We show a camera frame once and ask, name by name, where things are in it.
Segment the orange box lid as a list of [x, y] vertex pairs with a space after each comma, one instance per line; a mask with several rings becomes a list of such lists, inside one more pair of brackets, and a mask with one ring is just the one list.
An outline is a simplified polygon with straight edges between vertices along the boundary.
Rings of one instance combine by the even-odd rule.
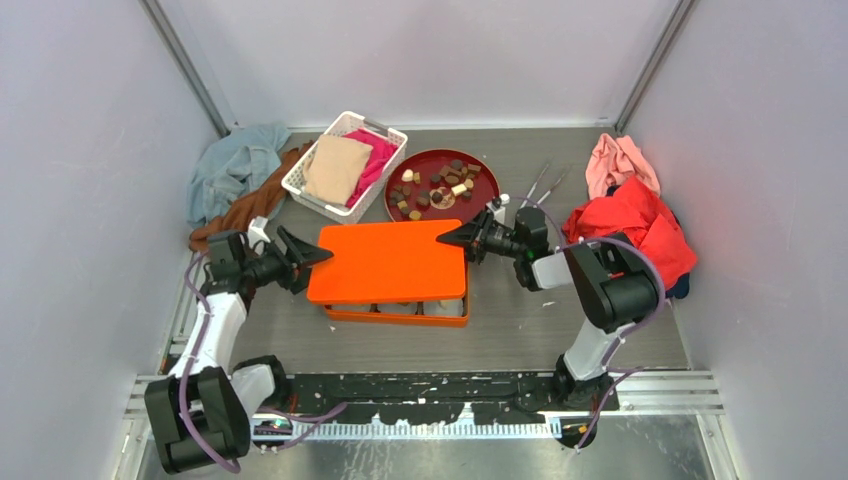
[[318, 246], [333, 257], [313, 267], [306, 297], [317, 305], [460, 298], [464, 252], [437, 241], [459, 226], [448, 219], [325, 227]]

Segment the orange chocolate box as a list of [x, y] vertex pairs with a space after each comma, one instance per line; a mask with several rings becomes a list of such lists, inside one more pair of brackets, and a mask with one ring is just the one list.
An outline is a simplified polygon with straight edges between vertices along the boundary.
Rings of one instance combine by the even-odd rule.
[[390, 324], [402, 326], [425, 326], [425, 327], [451, 327], [464, 328], [468, 322], [471, 306], [470, 306], [470, 278], [469, 270], [466, 270], [465, 278], [465, 295], [461, 298], [464, 301], [464, 315], [462, 317], [435, 317], [424, 314], [423, 304], [418, 302], [417, 311], [414, 315], [398, 315], [381, 313], [377, 305], [370, 304], [369, 312], [348, 312], [334, 310], [332, 305], [324, 307], [326, 315], [334, 321], [358, 322], [358, 323], [374, 323], [374, 324]]

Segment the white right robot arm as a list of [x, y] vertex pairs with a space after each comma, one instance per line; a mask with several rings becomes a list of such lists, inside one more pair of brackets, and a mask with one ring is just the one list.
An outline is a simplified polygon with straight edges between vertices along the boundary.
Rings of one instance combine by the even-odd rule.
[[467, 262], [487, 255], [513, 262], [518, 283], [531, 292], [574, 287], [584, 313], [576, 339], [556, 361], [543, 387], [545, 407], [582, 409], [611, 384], [608, 367], [625, 338], [657, 313], [666, 288], [650, 259], [616, 233], [549, 242], [549, 215], [528, 201], [512, 225], [504, 222], [506, 195], [493, 198], [470, 221], [443, 233], [441, 244], [459, 247]]

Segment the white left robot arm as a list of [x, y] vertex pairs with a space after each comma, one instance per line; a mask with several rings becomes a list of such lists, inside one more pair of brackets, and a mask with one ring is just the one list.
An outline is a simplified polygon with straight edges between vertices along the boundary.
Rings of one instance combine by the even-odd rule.
[[314, 265], [333, 254], [285, 228], [274, 243], [264, 217], [247, 231], [210, 236], [191, 267], [203, 272], [195, 296], [197, 317], [184, 352], [161, 380], [147, 385], [145, 409], [163, 470], [179, 474], [216, 464], [232, 473], [252, 444], [252, 417], [262, 407], [285, 409], [292, 397], [284, 368], [274, 355], [230, 364], [234, 342], [247, 320], [257, 289], [276, 283], [298, 294]]

